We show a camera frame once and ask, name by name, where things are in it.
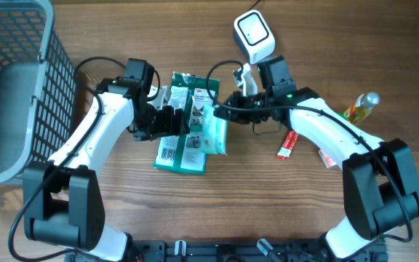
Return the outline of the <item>green 3M gloves package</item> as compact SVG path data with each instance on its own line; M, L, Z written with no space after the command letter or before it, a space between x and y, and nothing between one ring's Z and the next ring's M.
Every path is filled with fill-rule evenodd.
M207 155L201 149L204 106L214 104L212 99L218 96L219 86L219 79L173 73L167 104L184 110L190 132L160 139L155 168L193 175L205 173Z

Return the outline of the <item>pink Kleenex tissue pack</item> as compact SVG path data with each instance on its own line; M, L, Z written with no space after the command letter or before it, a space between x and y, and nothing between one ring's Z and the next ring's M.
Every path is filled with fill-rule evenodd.
M318 153L326 168L335 167L337 165L337 163L323 150L319 149Z

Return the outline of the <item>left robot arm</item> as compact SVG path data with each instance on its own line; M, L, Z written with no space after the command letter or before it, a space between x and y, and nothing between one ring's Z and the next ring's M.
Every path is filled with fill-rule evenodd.
M23 173L23 207L9 232L13 258L15 232L23 224L27 239L63 247L40 259L60 255L96 261L141 261L142 254L130 234L105 222L98 175L124 130L137 141L187 135L184 110L160 104L149 92L155 68L131 58L125 73L105 78L93 90L94 101L72 136L46 162L32 162Z

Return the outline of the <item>yellow oil bottle silver cap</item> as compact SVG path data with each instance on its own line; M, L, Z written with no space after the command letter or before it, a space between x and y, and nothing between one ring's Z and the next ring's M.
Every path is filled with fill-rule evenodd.
M372 110L379 104L380 96L376 92L361 94L356 102L344 111L346 120L357 125L372 113Z

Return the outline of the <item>teal toothbrush package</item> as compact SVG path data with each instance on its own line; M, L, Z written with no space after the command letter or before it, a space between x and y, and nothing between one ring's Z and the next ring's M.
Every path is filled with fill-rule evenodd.
M226 155L228 122L214 116L214 112L215 108L204 105L201 150L206 154Z

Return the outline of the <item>red white tube package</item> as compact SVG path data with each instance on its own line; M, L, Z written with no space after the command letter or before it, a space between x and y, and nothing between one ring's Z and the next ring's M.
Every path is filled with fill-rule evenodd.
M279 151L276 155L277 159L289 159L290 158L292 150L293 150L293 148L294 148L294 146L295 146L295 144L298 140L298 136L299 136L299 134L296 131L290 131L287 134L281 148L279 149Z

